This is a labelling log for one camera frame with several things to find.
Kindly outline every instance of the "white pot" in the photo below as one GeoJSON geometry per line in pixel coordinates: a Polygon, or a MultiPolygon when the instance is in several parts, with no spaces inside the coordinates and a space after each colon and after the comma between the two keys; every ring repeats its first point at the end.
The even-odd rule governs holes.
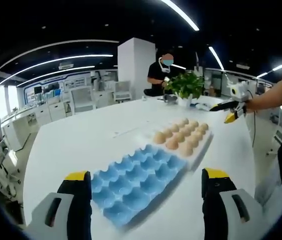
{"type": "Polygon", "coordinates": [[[188,98],[181,98],[177,94],[177,104],[181,107],[184,107],[184,108],[190,108],[192,97],[193,97],[193,95],[190,94],[190,96],[188,98]]]}

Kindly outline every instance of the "potted plant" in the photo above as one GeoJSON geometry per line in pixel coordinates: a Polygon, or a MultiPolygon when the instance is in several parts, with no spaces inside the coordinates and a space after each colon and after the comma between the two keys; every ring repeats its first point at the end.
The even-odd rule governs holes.
{"type": "Polygon", "coordinates": [[[172,77],[165,89],[172,90],[177,95],[178,104],[188,108],[192,99],[200,97],[203,86],[204,78],[202,76],[197,76],[193,71],[187,71],[172,77]]]}

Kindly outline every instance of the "egg tray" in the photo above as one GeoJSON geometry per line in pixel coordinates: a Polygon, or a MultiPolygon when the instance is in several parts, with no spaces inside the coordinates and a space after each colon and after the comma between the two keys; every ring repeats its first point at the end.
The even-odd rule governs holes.
{"type": "Polygon", "coordinates": [[[91,180],[92,199],[103,215],[121,227],[145,209],[186,165],[150,144],[98,171],[91,180]]]}
{"type": "Polygon", "coordinates": [[[136,137],[136,139],[137,139],[139,144],[142,144],[142,145],[151,144],[151,145],[153,145],[155,147],[163,149],[164,151],[166,151],[169,154],[178,156],[180,159],[185,160],[187,162],[187,168],[189,170],[191,170],[193,168],[193,166],[201,159],[203,154],[207,151],[207,147],[208,147],[208,144],[209,144],[209,139],[212,138],[213,133],[212,133],[211,128],[209,127],[209,129],[207,131],[205,131],[205,134],[202,136],[202,140],[199,141],[198,146],[193,148],[193,153],[190,156],[182,155],[181,152],[180,152],[180,149],[185,144],[187,144],[187,140],[189,139],[189,137],[191,135],[193,135],[198,128],[196,128],[194,131],[192,131],[190,136],[185,136],[185,141],[184,142],[179,142],[178,143],[178,148],[175,149],[175,150],[168,149],[167,146],[166,146],[166,143],[171,138],[174,138],[175,135],[177,133],[179,133],[180,130],[183,127],[180,127],[178,132],[173,132],[172,136],[167,138],[164,143],[157,144],[157,143],[154,142],[154,136],[155,136],[156,132],[158,132],[158,131],[162,132],[165,129],[171,128],[173,124],[178,124],[178,123],[179,122],[173,122],[173,123],[169,122],[168,124],[154,124],[154,125],[149,127],[149,130],[147,132],[139,134],[136,137]]]}

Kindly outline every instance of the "black ceiling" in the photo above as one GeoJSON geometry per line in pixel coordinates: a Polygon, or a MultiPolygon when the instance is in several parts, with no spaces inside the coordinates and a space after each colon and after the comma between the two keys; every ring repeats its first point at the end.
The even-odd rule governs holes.
{"type": "MultiPolygon", "coordinates": [[[[16,59],[0,71],[13,74],[52,59],[87,54],[112,54],[113,57],[72,60],[74,67],[113,68],[117,64],[118,45],[132,37],[151,41],[158,49],[172,49],[175,64],[187,68],[195,64],[195,52],[205,67],[219,68],[208,46],[213,46],[226,70],[256,76],[282,64],[282,2],[172,2],[187,13],[200,31],[195,32],[160,0],[0,2],[0,66],[18,54],[51,43],[83,39],[119,41],[77,42],[43,48],[16,59]],[[248,65],[250,69],[237,68],[236,64],[248,65]]],[[[59,63],[31,69],[18,77],[28,80],[57,71],[59,63]]],[[[281,77],[280,72],[282,74],[282,71],[269,74],[265,79],[276,81],[281,77]]]]}

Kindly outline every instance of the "green leaves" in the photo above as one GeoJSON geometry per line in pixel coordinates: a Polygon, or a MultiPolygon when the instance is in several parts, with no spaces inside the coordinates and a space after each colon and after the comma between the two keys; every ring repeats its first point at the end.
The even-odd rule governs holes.
{"type": "Polygon", "coordinates": [[[204,78],[196,76],[193,71],[190,71],[171,78],[165,89],[172,90],[174,93],[178,93],[180,98],[187,99],[190,94],[193,95],[193,98],[200,97],[203,86],[204,78]]]}

